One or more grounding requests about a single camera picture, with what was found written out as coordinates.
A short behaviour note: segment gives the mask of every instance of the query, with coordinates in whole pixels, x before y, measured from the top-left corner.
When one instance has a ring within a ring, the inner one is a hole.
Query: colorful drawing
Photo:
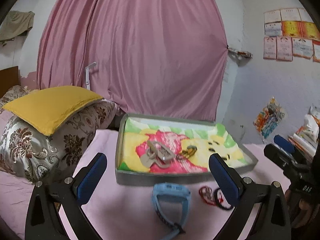
[[[257,131],[266,139],[278,126],[282,119],[287,116],[285,110],[272,98],[270,102],[258,114],[253,125]]]

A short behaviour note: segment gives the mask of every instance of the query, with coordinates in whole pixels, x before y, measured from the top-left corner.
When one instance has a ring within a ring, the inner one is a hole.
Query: hand
[[[288,189],[284,193],[284,198],[285,198],[287,203],[289,202],[290,195],[291,195],[291,190]],[[297,223],[294,223],[294,225],[292,225],[293,226],[292,228],[299,228],[299,227],[302,227],[302,226],[304,226],[304,225],[306,225],[307,223],[310,222],[310,218],[311,218],[312,213],[313,213],[314,205],[311,205],[310,203],[306,202],[305,200],[300,199],[299,208],[301,210],[304,210],[305,214],[302,217],[299,218]]]

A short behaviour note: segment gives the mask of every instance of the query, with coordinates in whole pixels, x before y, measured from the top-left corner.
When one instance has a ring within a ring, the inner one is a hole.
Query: pink curtain
[[[83,86],[96,61],[91,89],[126,112],[215,120],[226,60],[214,0],[58,0],[37,82]]]

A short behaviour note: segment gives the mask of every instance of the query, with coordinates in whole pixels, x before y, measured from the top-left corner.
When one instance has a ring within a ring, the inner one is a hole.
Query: blue wristband
[[[171,240],[179,234],[185,233],[183,227],[187,222],[191,192],[184,186],[172,183],[156,184],[153,187],[152,203],[160,220],[166,224],[172,232],[161,240]],[[182,204],[182,216],[179,223],[169,220],[162,212],[159,200]]]

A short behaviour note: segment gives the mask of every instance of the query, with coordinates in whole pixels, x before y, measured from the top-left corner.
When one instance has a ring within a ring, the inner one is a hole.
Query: colorful cloth
[[[242,150],[228,134],[222,124],[204,126],[203,130],[181,129],[174,127],[156,126],[138,122],[128,118],[124,128],[122,160],[120,170],[152,172],[152,173],[199,173],[208,172],[209,157],[219,153],[226,163],[233,168],[247,164]],[[153,164],[151,168],[142,165],[140,157],[148,149],[147,141],[157,141],[178,155],[188,146],[197,147],[197,152],[190,157],[174,159],[168,168],[160,168]]]

